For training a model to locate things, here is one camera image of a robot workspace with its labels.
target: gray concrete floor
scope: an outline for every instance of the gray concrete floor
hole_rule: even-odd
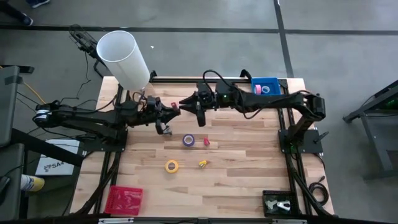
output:
[[[31,15],[38,25],[129,27],[271,28],[277,23],[272,0],[53,0],[31,10],[22,0],[11,3]],[[397,30],[398,2],[393,0],[280,0],[287,29]],[[13,23],[0,15],[1,23]],[[97,40],[104,34],[92,32]],[[278,34],[133,33],[151,70],[159,75],[199,75],[208,68],[236,77],[248,69],[254,77],[286,77]],[[346,124],[344,114],[397,79],[398,36],[288,35],[295,77],[326,99],[327,117],[317,124],[329,131],[323,140],[326,174],[337,215],[345,218],[398,222],[398,180],[364,182],[363,174],[379,169],[360,121]],[[85,58],[68,32],[2,30],[0,63],[31,65],[24,75],[46,101],[74,96],[85,80]],[[96,99],[101,79],[92,69],[80,100]],[[23,86],[19,91],[34,96]],[[14,126],[35,128],[33,112],[18,103]],[[58,132],[74,131],[57,128]],[[43,134],[46,139],[54,135]],[[70,192],[54,190],[31,201],[33,217],[59,215]]]

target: wooden table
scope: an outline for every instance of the wooden table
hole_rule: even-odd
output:
[[[288,78],[287,82],[291,93],[305,89],[301,78]],[[196,90],[195,83],[154,83],[153,87],[165,105],[178,103]],[[251,89],[249,84],[239,87]],[[104,77],[97,108],[109,102],[117,89],[114,77]],[[298,121],[300,113],[294,111],[294,116]],[[202,128],[194,114],[182,111],[169,124],[172,136],[159,136],[154,125],[129,128],[117,185],[144,189],[140,217],[261,218],[263,190],[290,190],[286,161],[277,138],[277,110],[263,110],[251,120],[231,109],[207,111],[206,126]],[[182,137],[188,133],[194,135],[196,143],[187,148]],[[203,138],[210,140],[208,147]],[[97,187],[103,157],[103,152],[95,152],[84,160],[71,212],[81,208]],[[308,184],[325,175],[319,158],[311,154],[302,157]],[[165,171],[164,165],[170,159],[179,163],[175,174]],[[202,160],[208,161],[204,169],[198,166]],[[304,212],[298,185],[297,192]],[[108,187],[101,211],[107,196]],[[330,199],[325,209],[333,213]]]

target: red object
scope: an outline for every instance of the red object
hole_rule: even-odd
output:
[[[172,108],[176,110],[177,109],[177,104],[176,103],[172,103]]]
[[[210,145],[209,139],[207,139],[207,138],[205,138],[205,139],[203,140],[203,142],[205,143],[205,146]]]
[[[105,213],[138,215],[143,195],[144,191],[142,189],[112,185],[109,188]]]

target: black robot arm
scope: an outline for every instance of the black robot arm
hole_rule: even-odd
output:
[[[41,128],[63,126],[77,129],[94,134],[107,143],[117,141],[119,130],[124,130],[126,126],[155,123],[157,133],[163,134],[162,123],[166,124],[180,115],[180,110],[176,106],[169,108],[162,104],[159,97],[152,96],[146,98],[146,104],[140,110],[139,102],[128,100],[106,112],[61,105],[59,101],[37,105],[36,111],[33,121]]]
[[[180,109],[196,114],[198,125],[206,125],[205,111],[218,108],[234,108],[250,119],[266,108],[293,108],[302,114],[295,125],[289,127],[289,141],[300,144],[305,131],[315,121],[325,118],[325,100],[302,90],[289,95],[255,95],[245,92],[231,82],[221,79],[213,92],[206,83],[197,83],[198,91],[180,101]],[[246,113],[255,112],[247,117]]]

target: blue box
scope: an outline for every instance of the blue box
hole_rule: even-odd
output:
[[[252,78],[251,79],[251,89],[254,93],[254,86],[260,85],[263,89],[264,86],[268,87],[266,90],[267,93],[261,91],[261,95],[280,95],[280,88],[278,78]]]

